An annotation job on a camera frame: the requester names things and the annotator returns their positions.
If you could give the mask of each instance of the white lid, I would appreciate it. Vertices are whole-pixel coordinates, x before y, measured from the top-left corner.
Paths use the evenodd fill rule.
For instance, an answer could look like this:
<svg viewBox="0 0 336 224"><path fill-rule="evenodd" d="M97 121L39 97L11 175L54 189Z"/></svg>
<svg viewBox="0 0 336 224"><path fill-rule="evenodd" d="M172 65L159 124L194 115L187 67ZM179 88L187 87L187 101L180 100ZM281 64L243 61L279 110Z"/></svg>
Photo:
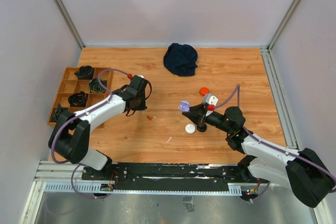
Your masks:
<svg viewBox="0 0 336 224"><path fill-rule="evenodd" d="M189 123L189 124L187 124L187 125L185 126L185 131L186 131L187 133L189 133L189 134L193 134L193 133L195 133L195 131L196 131L196 127L195 127L194 124Z"/></svg>

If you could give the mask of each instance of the navy hat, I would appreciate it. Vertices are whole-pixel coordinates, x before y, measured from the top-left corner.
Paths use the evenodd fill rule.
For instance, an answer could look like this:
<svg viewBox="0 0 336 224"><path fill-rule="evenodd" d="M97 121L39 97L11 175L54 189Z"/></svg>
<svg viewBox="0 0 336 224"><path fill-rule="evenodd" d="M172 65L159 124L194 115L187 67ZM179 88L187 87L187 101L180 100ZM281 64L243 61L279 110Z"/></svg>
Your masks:
<svg viewBox="0 0 336 224"><path fill-rule="evenodd" d="M172 43L163 57L163 65L177 76L194 76L197 51L190 45Z"/></svg>

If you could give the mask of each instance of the wooden tray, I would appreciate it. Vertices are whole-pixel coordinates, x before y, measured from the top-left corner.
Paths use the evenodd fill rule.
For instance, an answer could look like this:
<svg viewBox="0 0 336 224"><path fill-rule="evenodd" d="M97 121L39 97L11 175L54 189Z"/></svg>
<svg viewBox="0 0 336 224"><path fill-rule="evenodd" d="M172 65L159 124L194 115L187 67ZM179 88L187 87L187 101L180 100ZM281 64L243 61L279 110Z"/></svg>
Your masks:
<svg viewBox="0 0 336 224"><path fill-rule="evenodd" d="M94 67L93 79L97 78L99 73L103 71L104 69L108 69L108 68L95 68ZM91 93L90 88L89 88L90 80L78 80L77 76L75 76L75 72L78 70L79 70L79 67L65 69L61 83L57 91L57 95L55 97L54 103L52 105L52 108L51 108L51 111L48 117L48 122L47 122L48 125L55 127L56 123L51 122L50 120L51 120L51 116L53 112L56 110L56 107L59 103L61 104L62 108L66 108L70 112L76 112L76 111L86 109L96 104L97 102L100 102L101 100L105 99L109 95L108 91L105 91L105 93ZM112 77L113 77L113 71L105 72L101 76L102 80L107 80L107 87L109 89L111 89ZM85 107L70 107L70 104L68 102L69 96L71 96L74 93L78 93L80 91L84 91L86 94L89 94L86 106Z"/></svg>

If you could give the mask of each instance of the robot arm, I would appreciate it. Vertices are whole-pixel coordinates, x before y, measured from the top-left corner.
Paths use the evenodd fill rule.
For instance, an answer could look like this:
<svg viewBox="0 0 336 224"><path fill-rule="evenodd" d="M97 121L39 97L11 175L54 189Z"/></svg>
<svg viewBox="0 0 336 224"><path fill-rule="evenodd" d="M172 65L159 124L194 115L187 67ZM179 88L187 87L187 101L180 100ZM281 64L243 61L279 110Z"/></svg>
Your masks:
<svg viewBox="0 0 336 224"><path fill-rule="evenodd" d="M287 187L309 207L316 207L335 186L331 177L297 158L302 157L327 170L313 150L293 150L260 138L244 127L245 118L239 107L229 107L222 115L214 111L217 101L209 93L203 103L190 107L182 114L201 132L206 131L209 124L227 133L228 145L247 154L238 163L239 172L246 181L253 177L263 178Z"/></svg>
<svg viewBox="0 0 336 224"><path fill-rule="evenodd" d="M112 92L99 103L75 113L64 111L58 118L56 126L51 134L48 146L52 148L55 136L61 130L60 136L55 144L55 152L73 164L83 164L95 170L109 172L108 166L112 160L97 150L89 148L90 133L101 123L113 116L132 110L145 110L146 97L145 88L151 84L141 76L134 76L129 85ZM72 123L64 125L71 119L76 118Z"/></svg>

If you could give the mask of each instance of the white wall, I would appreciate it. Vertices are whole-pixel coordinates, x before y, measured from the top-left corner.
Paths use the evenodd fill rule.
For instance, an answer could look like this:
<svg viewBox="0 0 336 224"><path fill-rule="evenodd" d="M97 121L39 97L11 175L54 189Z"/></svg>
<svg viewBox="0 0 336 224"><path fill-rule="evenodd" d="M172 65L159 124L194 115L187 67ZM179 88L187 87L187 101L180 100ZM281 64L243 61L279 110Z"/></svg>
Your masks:
<svg viewBox="0 0 336 224"><path fill-rule="evenodd" d="M315 150L335 175L335 0L302 0L273 53L302 148ZM336 222L336 194L327 201Z"/></svg>
<svg viewBox="0 0 336 224"><path fill-rule="evenodd" d="M63 0L88 46L266 45L292 0Z"/></svg>
<svg viewBox="0 0 336 224"><path fill-rule="evenodd" d="M53 0L0 0L0 223L18 223L64 67L80 50Z"/></svg>

